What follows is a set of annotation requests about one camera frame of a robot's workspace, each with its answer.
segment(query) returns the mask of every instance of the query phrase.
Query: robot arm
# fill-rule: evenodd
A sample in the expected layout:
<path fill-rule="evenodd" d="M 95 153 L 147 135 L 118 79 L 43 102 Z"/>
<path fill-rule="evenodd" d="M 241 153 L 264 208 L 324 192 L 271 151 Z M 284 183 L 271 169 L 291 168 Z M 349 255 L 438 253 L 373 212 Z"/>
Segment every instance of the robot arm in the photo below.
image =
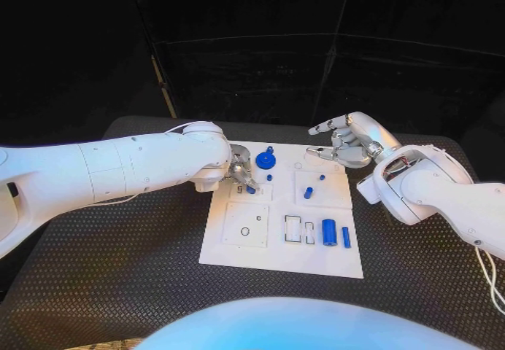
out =
<path fill-rule="evenodd" d="M 460 238 L 505 259 L 505 185 L 473 184 L 463 166 L 443 149 L 430 145 L 402 147 L 360 112 L 333 118 L 308 133 L 332 129 L 333 149 L 310 147 L 307 153 L 352 168 L 360 168 L 373 158 L 373 173 L 356 186 L 369 204 L 382 201 L 408 225 L 440 213 Z M 350 149 L 363 153 L 350 153 Z"/>
<path fill-rule="evenodd" d="M 0 148 L 0 257 L 56 215 L 96 202 L 186 181 L 196 191 L 213 191 L 225 177 L 258 188 L 248 158 L 209 122 L 190 124 L 181 134 Z"/>

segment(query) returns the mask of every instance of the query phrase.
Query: white cable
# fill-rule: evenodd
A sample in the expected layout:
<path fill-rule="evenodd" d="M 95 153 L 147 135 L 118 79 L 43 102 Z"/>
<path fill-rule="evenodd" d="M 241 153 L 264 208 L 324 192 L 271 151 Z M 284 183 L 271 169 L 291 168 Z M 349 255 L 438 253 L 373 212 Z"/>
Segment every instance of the white cable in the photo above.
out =
<path fill-rule="evenodd" d="M 140 195 L 140 193 L 137 193 L 130 198 L 124 199 L 122 201 L 89 204 L 89 206 L 109 206 L 111 204 L 125 203 L 127 201 L 131 201 L 138 195 Z"/>
<path fill-rule="evenodd" d="M 170 131 L 174 131 L 177 128 L 181 128 L 183 126 L 187 126 L 187 125 L 194 124 L 194 123 L 207 123 L 207 122 L 202 122 L 202 121 L 187 122 L 187 123 L 180 124 L 179 126 L 173 127 L 170 130 L 166 131 L 166 133 L 168 133 Z"/>
<path fill-rule="evenodd" d="M 496 310 L 505 315 L 505 311 L 502 310 L 502 308 L 499 307 L 497 302 L 496 302 L 496 295 L 497 295 L 499 299 L 502 300 L 502 303 L 505 304 L 503 296 L 499 294 L 499 291 L 497 291 L 496 286 L 495 286 L 496 285 L 496 265 L 495 265 L 495 261 L 492 259 L 490 254 L 487 252 L 484 252 L 484 253 L 486 253 L 489 262 L 492 263 L 492 278 L 490 279 L 489 279 L 486 267 L 483 265 L 483 261 L 482 261 L 482 257 L 480 257 L 480 253 L 479 253 L 479 248 L 476 247 L 476 258 L 479 259 L 479 264 L 482 267 L 483 276 L 486 277 L 487 284 L 490 286 L 489 292 L 492 294 L 492 303 L 495 304 Z"/>

